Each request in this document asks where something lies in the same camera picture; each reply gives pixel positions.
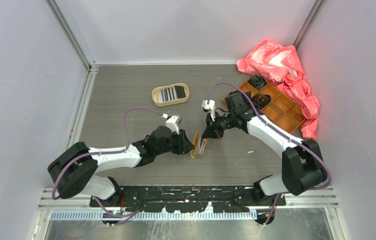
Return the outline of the orange card holder wallet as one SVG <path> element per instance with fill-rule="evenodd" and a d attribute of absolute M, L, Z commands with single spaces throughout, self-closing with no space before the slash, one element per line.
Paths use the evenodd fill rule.
<path fill-rule="evenodd" d="M 209 141 L 208 139 L 202 138 L 202 136 L 197 131 L 192 141 L 192 144 L 194 145 L 194 149 L 190 151 L 190 156 L 193 159 L 202 157 L 205 152 L 208 141 Z"/>

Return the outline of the black credit card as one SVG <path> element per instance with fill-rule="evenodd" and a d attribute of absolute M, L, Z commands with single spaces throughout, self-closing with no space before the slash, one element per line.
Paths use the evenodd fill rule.
<path fill-rule="evenodd" d="M 174 87 L 174 91 L 175 91 L 175 98 L 176 99 L 183 99 L 187 96 L 183 86 L 176 85 Z"/>

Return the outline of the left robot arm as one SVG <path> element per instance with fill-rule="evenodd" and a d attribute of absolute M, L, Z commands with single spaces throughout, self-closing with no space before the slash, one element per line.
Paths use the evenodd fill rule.
<path fill-rule="evenodd" d="M 117 206 L 122 200 L 121 187 L 113 177 L 97 174 L 117 168 L 139 168 L 151 164 L 159 155 L 184 155 L 195 146 L 183 129 L 173 131 L 159 126 L 144 139 L 126 147 L 92 148 L 77 142 L 56 158 L 47 168 L 54 182 L 52 198 L 70 199 L 78 194 L 103 200 Z"/>

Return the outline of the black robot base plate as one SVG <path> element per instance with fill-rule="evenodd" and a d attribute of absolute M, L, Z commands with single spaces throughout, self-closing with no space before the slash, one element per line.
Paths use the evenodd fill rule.
<path fill-rule="evenodd" d="M 140 210 L 145 213 L 202 213 L 208 205 L 214 213 L 247 213 L 251 207 L 271 208 L 284 206 L 281 196 L 265 196 L 256 186 L 243 185 L 203 185 L 203 186 L 121 186 L 107 200 L 91 199 L 91 207 L 103 206 L 107 210 L 113 207 L 129 212 Z"/>

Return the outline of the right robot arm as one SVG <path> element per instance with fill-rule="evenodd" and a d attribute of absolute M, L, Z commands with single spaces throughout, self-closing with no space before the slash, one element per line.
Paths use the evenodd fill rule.
<path fill-rule="evenodd" d="M 298 196 L 328 180 L 319 144 L 312 139 L 295 137 L 273 125 L 243 92 L 235 92 L 224 99 L 228 113 L 219 115 L 214 100 L 203 100 L 207 113 L 203 139 L 221 139 L 229 129 L 240 129 L 256 137 L 281 158 L 281 172 L 256 181 L 253 198 L 259 205 L 267 205 L 275 194 Z"/>

